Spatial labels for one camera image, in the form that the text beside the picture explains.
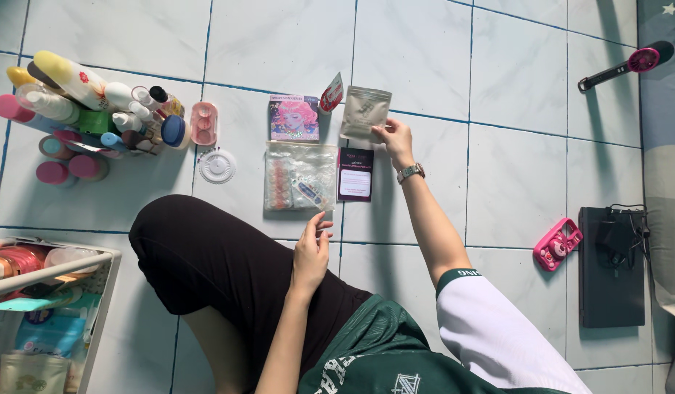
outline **black fan handle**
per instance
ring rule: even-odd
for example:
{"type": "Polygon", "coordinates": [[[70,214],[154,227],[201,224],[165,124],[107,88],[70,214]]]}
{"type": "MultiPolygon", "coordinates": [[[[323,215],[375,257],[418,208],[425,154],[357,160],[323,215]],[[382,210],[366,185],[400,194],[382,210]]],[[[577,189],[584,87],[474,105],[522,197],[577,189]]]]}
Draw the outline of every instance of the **black fan handle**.
{"type": "Polygon", "coordinates": [[[627,67],[627,62],[622,62],[611,69],[607,69],[597,73],[596,75],[581,79],[578,82],[578,90],[580,90],[581,93],[585,92],[597,84],[602,84],[605,81],[609,81],[610,79],[613,79],[616,76],[621,76],[622,74],[627,74],[628,72],[630,72],[630,69],[627,67]]]}

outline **phone case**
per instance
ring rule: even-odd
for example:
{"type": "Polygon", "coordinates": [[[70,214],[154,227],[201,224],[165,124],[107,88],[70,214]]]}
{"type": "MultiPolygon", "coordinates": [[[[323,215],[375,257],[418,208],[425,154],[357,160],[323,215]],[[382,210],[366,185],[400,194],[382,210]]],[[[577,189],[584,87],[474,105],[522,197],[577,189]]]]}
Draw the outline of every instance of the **phone case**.
{"type": "Polygon", "coordinates": [[[574,221],[565,217],[542,237],[532,250],[532,255],[545,271],[554,271],[582,239],[583,234],[580,233],[574,221]],[[568,237],[561,231],[565,224],[571,229],[568,237]]]}

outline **clear ziplock bag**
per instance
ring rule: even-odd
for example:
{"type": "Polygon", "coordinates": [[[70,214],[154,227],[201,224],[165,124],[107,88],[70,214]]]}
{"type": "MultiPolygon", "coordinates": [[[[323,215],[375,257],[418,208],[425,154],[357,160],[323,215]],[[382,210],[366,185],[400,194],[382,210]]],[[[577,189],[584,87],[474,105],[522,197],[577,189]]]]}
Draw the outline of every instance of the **clear ziplock bag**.
{"type": "Polygon", "coordinates": [[[265,210],[334,210],[337,147],[266,142],[265,210]]]}

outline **wristwatch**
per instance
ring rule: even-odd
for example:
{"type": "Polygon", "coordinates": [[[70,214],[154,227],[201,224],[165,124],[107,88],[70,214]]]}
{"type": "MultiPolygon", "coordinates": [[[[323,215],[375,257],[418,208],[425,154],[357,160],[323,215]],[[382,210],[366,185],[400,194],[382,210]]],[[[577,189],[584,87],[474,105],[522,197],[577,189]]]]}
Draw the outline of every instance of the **wristwatch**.
{"type": "Polygon", "coordinates": [[[396,177],[398,184],[403,183],[405,178],[415,174],[420,174],[423,178],[425,177],[425,170],[423,170],[422,164],[415,163],[410,167],[403,168],[403,171],[398,171],[398,176],[396,177]]]}

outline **round pin cushion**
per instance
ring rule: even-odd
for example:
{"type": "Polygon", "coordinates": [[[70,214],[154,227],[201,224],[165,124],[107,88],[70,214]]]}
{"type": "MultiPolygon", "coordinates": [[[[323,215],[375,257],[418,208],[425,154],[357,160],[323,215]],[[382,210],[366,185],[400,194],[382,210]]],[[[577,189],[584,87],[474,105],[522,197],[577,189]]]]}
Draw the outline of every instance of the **round pin cushion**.
{"type": "Polygon", "coordinates": [[[235,175],[235,157],[219,148],[204,152],[199,158],[199,171],[213,184],[228,182],[235,175]]]}

